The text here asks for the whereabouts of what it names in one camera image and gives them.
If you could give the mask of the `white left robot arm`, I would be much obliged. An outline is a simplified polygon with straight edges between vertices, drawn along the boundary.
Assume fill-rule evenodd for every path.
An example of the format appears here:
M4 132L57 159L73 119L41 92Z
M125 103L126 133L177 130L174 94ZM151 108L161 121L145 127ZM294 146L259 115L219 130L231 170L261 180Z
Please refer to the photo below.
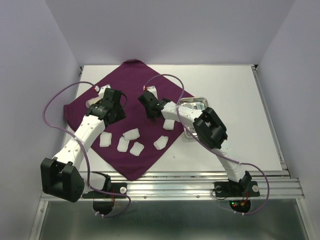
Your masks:
M85 180L79 173L82 160L88 161L88 150L107 126L126 118L122 91L107 87L99 94L102 98L88 108L75 133L68 133L71 138L67 144L40 164L44 193L75 203L85 189Z

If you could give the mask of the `bag of cotton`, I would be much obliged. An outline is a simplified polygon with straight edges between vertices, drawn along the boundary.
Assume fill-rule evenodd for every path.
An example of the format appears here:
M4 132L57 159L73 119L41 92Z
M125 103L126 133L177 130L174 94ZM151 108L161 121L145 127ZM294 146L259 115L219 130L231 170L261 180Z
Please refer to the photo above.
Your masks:
M91 98L85 102L85 106L89 108L91 105L96 104L98 101L100 101L99 97Z

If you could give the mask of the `suture packet white green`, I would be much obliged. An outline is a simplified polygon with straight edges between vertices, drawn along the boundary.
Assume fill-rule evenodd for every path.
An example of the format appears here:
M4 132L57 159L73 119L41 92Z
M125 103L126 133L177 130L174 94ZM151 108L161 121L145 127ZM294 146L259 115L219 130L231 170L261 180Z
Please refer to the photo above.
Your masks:
M205 110L206 109L206 105L203 102L194 102L193 103L193 108L195 110Z

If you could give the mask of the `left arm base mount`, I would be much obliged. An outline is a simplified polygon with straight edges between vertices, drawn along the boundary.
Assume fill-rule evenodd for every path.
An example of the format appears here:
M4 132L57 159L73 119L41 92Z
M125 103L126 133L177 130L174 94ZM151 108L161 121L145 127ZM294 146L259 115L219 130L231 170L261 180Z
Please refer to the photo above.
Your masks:
M112 182L111 176L102 172L93 171L90 177L86 173L84 179L83 199L92 199L92 209L96 216L111 218L122 214L130 205L127 196L126 182Z

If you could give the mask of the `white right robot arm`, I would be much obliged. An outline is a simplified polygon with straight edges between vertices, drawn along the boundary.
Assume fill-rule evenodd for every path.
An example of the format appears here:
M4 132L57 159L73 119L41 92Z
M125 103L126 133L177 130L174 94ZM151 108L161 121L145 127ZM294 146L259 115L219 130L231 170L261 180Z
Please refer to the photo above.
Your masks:
M150 91L145 91L138 100L145 108L147 118L174 120L180 122L186 130L194 129L195 139L215 154L224 167L231 192L242 195L248 190L252 179L249 172L241 166L240 162L230 159L225 152L221 151L222 144L228 139L227 128L212 108L191 109L166 98L159 100Z

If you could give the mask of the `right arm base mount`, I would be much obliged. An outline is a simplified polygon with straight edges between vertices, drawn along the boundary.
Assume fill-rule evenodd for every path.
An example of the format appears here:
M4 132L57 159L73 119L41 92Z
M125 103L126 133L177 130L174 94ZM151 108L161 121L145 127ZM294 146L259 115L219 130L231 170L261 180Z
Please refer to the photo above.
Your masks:
M259 197L258 183L252 181L252 176L246 170L244 177L235 182L232 180L215 182L211 196L217 200L229 200L229 206L236 213L248 214L251 209L250 197Z

